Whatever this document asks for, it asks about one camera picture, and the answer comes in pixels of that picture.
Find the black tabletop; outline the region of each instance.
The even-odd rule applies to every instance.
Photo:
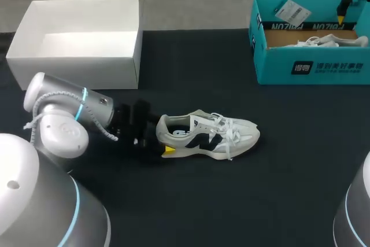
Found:
[[[0,132],[28,138],[10,40],[0,35]],[[164,160],[91,134],[73,176],[106,206],[111,247],[334,245],[336,209],[370,150],[370,87],[259,86],[247,30],[145,32],[140,67],[139,90],[102,92],[159,115],[248,119],[261,138],[233,161]]]

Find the box label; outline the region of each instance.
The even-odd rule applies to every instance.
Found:
[[[256,39],[254,38],[254,35],[252,35],[251,47],[252,47],[252,55],[254,56],[254,49],[256,48]]]
[[[292,0],[285,2],[275,14],[276,17],[293,26],[300,26],[312,13]]]
[[[315,73],[360,73],[363,63],[317,63]]]
[[[312,69],[313,61],[296,61],[294,62],[292,75],[308,75]]]
[[[354,30],[356,27],[356,23],[343,23],[339,25],[337,22],[307,22],[299,26],[294,26],[281,21],[263,21],[262,25],[265,30]]]

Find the open box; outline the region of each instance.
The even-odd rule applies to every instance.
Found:
[[[312,14],[295,27],[275,16],[287,0],[254,0],[249,38],[259,84],[370,84],[370,47],[286,47],[311,36],[370,39],[370,3],[354,0],[338,24],[341,0],[292,0]]]
[[[25,90],[45,72],[90,89],[137,89],[138,0],[32,1],[6,59]]]

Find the white sneaker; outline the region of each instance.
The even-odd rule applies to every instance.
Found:
[[[329,34],[322,38],[311,37],[306,42],[300,42],[296,45],[288,45],[293,47],[309,47],[309,46],[318,46],[318,47],[343,47],[343,46],[357,46],[357,47],[367,47],[369,45],[369,39],[366,36],[359,37],[356,40],[351,39],[341,39],[333,34]]]
[[[306,42],[300,42],[296,45],[288,45],[290,47],[312,47],[312,46],[317,46],[317,47],[338,47],[339,45],[335,43],[334,41],[328,41],[325,43],[319,43],[317,40],[320,39],[319,37],[311,37],[309,38]]]
[[[164,158],[206,154],[217,160],[232,160],[254,146],[260,137],[257,125],[250,121],[201,110],[184,116],[163,115],[156,134],[166,145]]]
[[[339,46],[357,46],[357,47],[367,47],[369,45],[369,39],[366,36],[359,37],[356,40],[350,40],[350,39],[341,39],[333,34],[327,35],[322,38],[317,38],[314,40],[314,43],[317,44],[325,44],[328,42],[335,42]]]

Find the shoelace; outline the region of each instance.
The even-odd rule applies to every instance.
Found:
[[[233,146],[236,146],[241,139],[241,135],[236,127],[234,127],[234,122],[230,118],[226,118],[218,113],[211,113],[211,115],[216,116],[213,118],[216,130],[211,129],[214,133],[225,135],[226,137],[226,155],[227,159],[232,160],[230,156],[230,143],[232,142]]]
[[[306,40],[306,42],[300,42],[300,41],[298,41],[298,45],[299,44],[301,44],[301,45],[316,45],[317,44],[317,42],[315,42],[315,40],[317,40],[317,39],[320,39],[319,37],[316,37],[316,36],[314,36],[314,37],[311,37],[311,38],[309,38],[308,40]]]

